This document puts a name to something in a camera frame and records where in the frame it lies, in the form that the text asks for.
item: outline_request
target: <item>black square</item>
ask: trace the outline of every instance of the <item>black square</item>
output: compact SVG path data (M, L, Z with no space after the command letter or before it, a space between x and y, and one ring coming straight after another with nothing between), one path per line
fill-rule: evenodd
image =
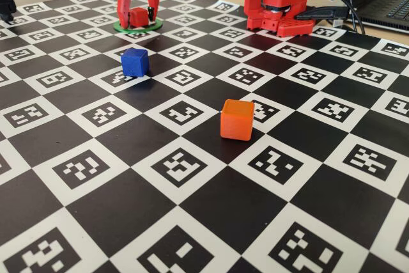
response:
M315 107L312 108L312 111L320 113L324 116L332 118L335 121L343 123L347 117L355 109L339 102L335 102L329 98L323 98Z
M307 59L303 60L302 63L315 66L316 68L320 68L335 74L343 73L348 67L354 64L354 62L351 60L326 54L320 51L315 52Z
M255 94L274 100L292 109L298 109L317 93L317 91L312 88L281 77L273 78L254 92Z
M265 75L257 73L249 68L239 68L236 72L231 74L229 78L246 85L251 85L264 76Z
M183 135L185 139L188 139L225 163L233 161L261 136L263 136L262 132L253 129L251 139L247 142L220 137L220 114L216 114Z
M287 41L288 43L297 44L299 46L304 46L312 49L321 49L331 43L330 40L326 40L324 38L317 38L316 36L312 35L302 35L302 36L295 36Z
M171 201L129 169L67 209L110 257L172 207Z
M196 86L185 94L220 111L227 99L239 100L248 93L248 91L213 78L200 86Z
M10 143L30 166L36 166L64 153L91 136L66 116L9 138Z
M188 62L187 66L200 70L206 74L217 76L237 64L239 64L239 62L219 56L218 54L209 53Z
M61 67L61 63L49 55L37 57L29 60L30 65L27 67L26 62L20 62L10 65L8 68L15 72L20 78L31 77L48 70Z
M168 120L182 126L203 114L203 111L194 107L193 105L188 104L187 102L180 101L175 105L164 109L160 112L160 114L166 117Z
M369 110L351 132L409 157L409 125Z
M285 204L281 198L226 167L180 206L243 253Z
M52 251L51 244L57 243L61 248L61 251L56 255L56 251ZM44 263L41 260L33 259L33 262L26 260L27 255L42 255L45 259ZM74 251L72 246L68 243L63 234L58 228L53 228L40 238L35 238L34 242L31 242L28 246L15 253L4 261L4 265L9 272L55 272L53 266L63 265L59 269L60 272L66 272L74 265L76 265L81 258Z
M165 126L140 115L96 139L132 166L176 138Z
M268 134L320 161L324 161L347 135L298 112L288 116Z
M374 36L362 35L360 33L347 31L336 41L363 49L372 49L377 43L379 43L380 39L375 38Z
M186 254L183 254L184 247L188 250ZM172 228L158 242L138 257L138 261L148 272L158 272L157 267L153 266L150 261L153 255L167 268L177 265L178 268L183 270L180 272L197 273L201 272L214 257L179 226Z
M69 113L108 95L108 92L96 84L83 80L45 94L44 97L64 113Z
M215 51L216 49L219 49L226 45L231 44L231 42L227 40L223 40L222 38L218 38L216 36L204 35L200 38L191 40L189 44L198 46L208 51Z
M259 54L258 56L245 62L245 64L254 66L260 70L265 70L266 72L270 72L275 75L285 72L287 69L296 65L296 63L297 62L276 56L274 54L269 54L267 52L263 52L262 54Z
M83 75L85 78L89 78L119 66L121 66L120 62L104 54L99 54L97 56L70 64L68 67L75 70L78 74Z
M267 146L249 162L249 166L284 185L301 168L302 162Z
M161 82L148 79L118 92L115 96L141 112L145 112L179 94Z
M327 251L329 257L321 261L324 251ZM303 256L313 264L319 263L320 272L331 273L342 254L336 247L294 222L268 255L290 272L300 272L295 268L295 262L298 257Z
M0 189L0 245L61 207L56 197L31 170L4 183Z
M409 61L399 59L379 52L369 51L365 56L359 59L359 62L382 68L390 72L400 74L408 65Z
M66 49L78 45L78 42L69 36L59 36L58 38L52 38L41 43L35 44L35 47L41 49L46 54L58 51L60 49Z
M386 181L395 166L396 160L357 144L343 162Z
M238 43L266 51L282 42L263 35L250 35L247 38L241 39Z
M378 189L322 165L291 202L369 249L394 200Z
M152 168L175 186L181 187L206 166L207 164L179 148L152 165ZM184 174L183 178L178 176L181 172Z
M0 110L35 98L38 93L24 81L0 86Z

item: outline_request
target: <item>laptop keyboard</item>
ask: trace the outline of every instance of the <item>laptop keyboard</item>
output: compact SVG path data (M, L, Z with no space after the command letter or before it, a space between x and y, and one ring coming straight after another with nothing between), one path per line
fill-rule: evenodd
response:
M402 0L387 16L393 19L409 19L409 0Z

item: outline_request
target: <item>checkerboard mat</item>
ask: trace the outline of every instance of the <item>checkerboard mat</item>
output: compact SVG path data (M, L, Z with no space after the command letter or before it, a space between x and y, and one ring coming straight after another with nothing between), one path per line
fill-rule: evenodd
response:
M0 271L409 272L409 47L248 31L219 0L158 16L123 34L116 0L54 0L1 24ZM228 98L255 103L249 142L219 136Z

